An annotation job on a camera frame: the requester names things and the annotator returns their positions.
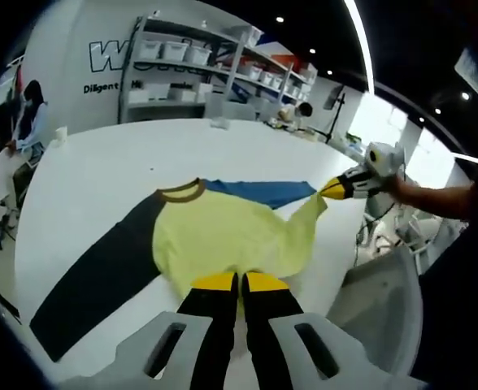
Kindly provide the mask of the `person's right hand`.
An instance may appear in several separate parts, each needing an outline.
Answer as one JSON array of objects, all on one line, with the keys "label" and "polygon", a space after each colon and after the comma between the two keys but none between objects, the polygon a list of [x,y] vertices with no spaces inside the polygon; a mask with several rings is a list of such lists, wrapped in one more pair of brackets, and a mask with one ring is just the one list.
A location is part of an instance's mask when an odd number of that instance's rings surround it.
[{"label": "person's right hand", "polygon": [[398,175],[387,178],[382,186],[382,190],[390,195],[395,202],[406,206],[411,204],[411,189],[412,187]]}]

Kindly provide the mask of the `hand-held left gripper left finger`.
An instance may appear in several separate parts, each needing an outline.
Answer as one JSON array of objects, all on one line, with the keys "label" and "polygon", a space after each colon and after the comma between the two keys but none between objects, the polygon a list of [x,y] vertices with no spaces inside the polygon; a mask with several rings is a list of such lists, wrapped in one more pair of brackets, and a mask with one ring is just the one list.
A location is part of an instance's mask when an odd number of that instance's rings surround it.
[{"label": "hand-held left gripper left finger", "polygon": [[221,389],[234,343],[238,274],[197,279],[178,311],[164,311],[118,345],[116,389]]}]

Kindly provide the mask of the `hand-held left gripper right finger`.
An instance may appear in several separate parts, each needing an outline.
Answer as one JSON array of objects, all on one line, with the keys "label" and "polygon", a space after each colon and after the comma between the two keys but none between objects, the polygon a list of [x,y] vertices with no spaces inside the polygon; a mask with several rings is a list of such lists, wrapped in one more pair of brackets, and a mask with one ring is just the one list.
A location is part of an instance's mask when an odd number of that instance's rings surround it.
[{"label": "hand-held left gripper right finger", "polygon": [[285,282],[247,272],[241,295],[261,389],[369,388],[369,361],[360,342],[323,315],[304,312]]}]

